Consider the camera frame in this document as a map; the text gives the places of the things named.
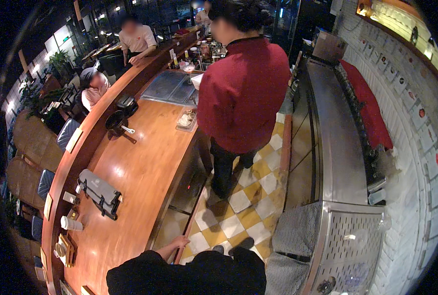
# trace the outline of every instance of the man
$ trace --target man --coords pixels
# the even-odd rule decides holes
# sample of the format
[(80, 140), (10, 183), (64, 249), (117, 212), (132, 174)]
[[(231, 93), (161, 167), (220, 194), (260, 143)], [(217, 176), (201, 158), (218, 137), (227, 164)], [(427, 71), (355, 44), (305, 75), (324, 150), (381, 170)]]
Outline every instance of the man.
[(86, 68), (80, 75), (81, 102), (91, 111), (106, 91), (111, 88), (108, 79), (96, 68)]
[(132, 15), (125, 16), (121, 21), (122, 30), (119, 32), (124, 66), (137, 65), (142, 58), (148, 56), (157, 48), (157, 42), (149, 26), (139, 23)]
[(228, 55), (208, 67), (199, 88), (198, 124), (211, 136), (212, 190), (230, 191), (237, 156), (250, 168), (271, 138), (276, 112), (290, 78), (286, 53), (260, 37), (272, 18), (259, 0), (218, 0), (209, 13), (214, 38), (228, 44)]
[(145, 251), (108, 271), (106, 282), (110, 295), (258, 295), (265, 293), (265, 264), (248, 248), (253, 239), (245, 239), (225, 256), (224, 247), (203, 251), (186, 265), (168, 264), (166, 260), (189, 240), (178, 236), (157, 251)]
[(204, 10), (201, 10), (196, 14), (196, 22), (198, 25), (210, 24), (209, 11), (211, 10), (211, 2), (209, 0), (204, 1)]

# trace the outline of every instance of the paper cup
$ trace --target paper cup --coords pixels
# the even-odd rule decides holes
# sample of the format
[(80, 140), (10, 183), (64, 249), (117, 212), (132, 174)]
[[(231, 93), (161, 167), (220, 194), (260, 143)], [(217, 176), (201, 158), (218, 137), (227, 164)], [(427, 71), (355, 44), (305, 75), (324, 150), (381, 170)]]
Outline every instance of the paper cup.
[(62, 216), (61, 225), (63, 229), (67, 230), (83, 230), (83, 224), (80, 221), (74, 221), (73, 219), (68, 218), (67, 216)]

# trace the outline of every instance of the curved wooden bar counter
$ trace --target curved wooden bar counter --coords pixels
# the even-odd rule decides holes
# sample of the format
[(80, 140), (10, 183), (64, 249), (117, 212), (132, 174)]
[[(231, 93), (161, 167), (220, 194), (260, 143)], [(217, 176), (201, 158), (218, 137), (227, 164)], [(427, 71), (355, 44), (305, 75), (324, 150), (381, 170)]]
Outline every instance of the curved wooden bar counter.
[[(182, 52), (196, 42), (196, 31), (164, 44), (153, 57), (144, 58), (118, 79), (81, 124), (82, 134), (72, 152), (64, 153), (50, 188), (53, 201), (49, 219), (44, 218), (42, 229), (44, 268), (51, 295), (60, 293), (59, 280), (63, 278), (78, 294), (85, 285), (96, 295), (107, 294), (106, 272), (145, 249), (158, 214), (174, 193), (187, 165), (185, 154), (198, 142), (204, 147), (204, 141), (198, 140), (202, 138), (198, 131), (175, 129), (182, 108), (167, 103), (139, 101), (139, 109), (129, 118), (129, 127), (136, 130), (129, 135), (137, 140), (135, 144), (126, 137), (110, 140), (104, 126), (107, 117), (116, 110), (116, 99), (123, 94), (137, 94), (169, 62), (170, 49)], [(211, 164), (204, 166), (210, 170)], [(91, 199), (80, 195), (78, 220), (85, 230), (68, 233), (77, 252), (75, 266), (64, 268), (53, 254), (59, 234), (66, 233), (60, 219), (72, 206), (63, 200), (63, 194), (65, 191), (75, 194), (77, 178), (85, 168), (119, 190), (124, 196), (123, 203), (117, 210), (118, 220), (112, 221), (101, 216)]]

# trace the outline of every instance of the yellow and white tile floor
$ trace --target yellow and white tile floor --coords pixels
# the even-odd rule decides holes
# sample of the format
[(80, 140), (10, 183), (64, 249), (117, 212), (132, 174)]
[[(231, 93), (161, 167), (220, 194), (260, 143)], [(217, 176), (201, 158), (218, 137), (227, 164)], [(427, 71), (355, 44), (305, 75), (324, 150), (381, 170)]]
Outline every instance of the yellow and white tile floor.
[(215, 245), (223, 245), (227, 255), (232, 247), (249, 236), (255, 240), (251, 250), (266, 262), (272, 252), (271, 236), (285, 201), (287, 171), (280, 171), (283, 132), (284, 115), (277, 115), (271, 140), (257, 153), (253, 166), (234, 172), (236, 185), (228, 200), (211, 195), (208, 180), (191, 221), (188, 236), (191, 242), (183, 251), (181, 264)]

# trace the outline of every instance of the red jacket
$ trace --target red jacket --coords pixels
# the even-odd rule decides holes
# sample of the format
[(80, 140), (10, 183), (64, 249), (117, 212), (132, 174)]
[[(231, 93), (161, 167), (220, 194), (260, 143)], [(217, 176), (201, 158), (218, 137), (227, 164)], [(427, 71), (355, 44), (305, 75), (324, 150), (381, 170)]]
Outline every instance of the red jacket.
[(246, 153), (270, 141), (290, 78), (288, 57), (265, 38), (237, 40), (227, 50), (201, 80), (198, 124), (222, 148)]

